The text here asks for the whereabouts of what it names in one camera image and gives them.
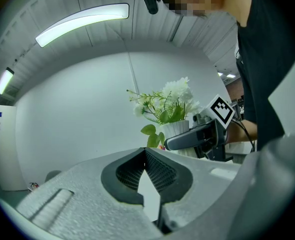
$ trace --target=person's arm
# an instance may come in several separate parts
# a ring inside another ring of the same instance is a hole
[[[256,141],[258,139],[258,127],[257,124],[251,121],[243,120],[242,124],[247,130],[251,141]],[[226,144],[234,142],[248,142],[249,138],[245,131],[238,126],[235,122],[231,122],[227,128],[227,139]]]

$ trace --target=black mesh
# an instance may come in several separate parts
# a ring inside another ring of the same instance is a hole
[[[145,169],[157,192],[161,193],[175,180],[177,172],[155,156],[145,153]]]
[[[119,202],[143,205],[138,188],[144,170],[160,194],[161,205],[180,200],[193,182],[189,169],[151,148],[140,148],[108,164],[102,171],[101,182]]]
[[[138,190],[140,178],[144,171],[142,158],[144,159],[144,157],[138,155],[116,169],[118,180],[135,191]]]

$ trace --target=flower vase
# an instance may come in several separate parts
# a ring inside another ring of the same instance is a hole
[[[189,121],[182,120],[177,122],[166,123],[166,124],[160,125],[159,130],[160,132],[164,133],[165,139],[169,139],[174,136],[188,132],[190,130]],[[170,152],[178,154],[178,155],[182,155],[182,156],[198,158],[193,147],[184,148],[180,150],[170,150]]]

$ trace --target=ceiling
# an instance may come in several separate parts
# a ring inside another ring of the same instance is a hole
[[[129,18],[111,20],[73,30],[41,48],[35,37],[57,21],[88,8],[128,3]],[[207,18],[182,17],[159,3],[156,15],[148,13],[143,0],[11,0],[0,14],[0,77],[6,67],[14,76],[0,97],[0,104],[13,102],[25,82],[68,51],[122,39],[149,39],[192,46],[205,52],[218,72],[239,77],[234,57],[237,25],[225,12]]]

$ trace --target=white flower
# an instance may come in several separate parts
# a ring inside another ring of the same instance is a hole
[[[168,97],[167,101],[171,103],[177,101],[180,95],[177,82],[167,82],[162,90],[162,93],[164,97]]]
[[[185,104],[185,114],[187,115],[188,113],[193,113],[196,114],[200,111],[200,102],[198,101],[191,101],[187,104]]]
[[[179,100],[181,103],[188,103],[193,99],[193,94],[190,87],[185,88],[179,96]]]
[[[167,82],[162,90],[163,96],[169,96],[168,101],[171,103],[176,102],[178,99],[183,103],[187,103],[193,98],[191,89],[188,86],[189,81],[187,77],[182,77],[179,81]]]
[[[136,103],[133,113],[134,115],[136,115],[137,117],[141,117],[145,112],[145,107],[141,104]]]
[[[139,104],[143,105],[145,102],[149,101],[149,98],[148,97],[141,97],[137,101]]]

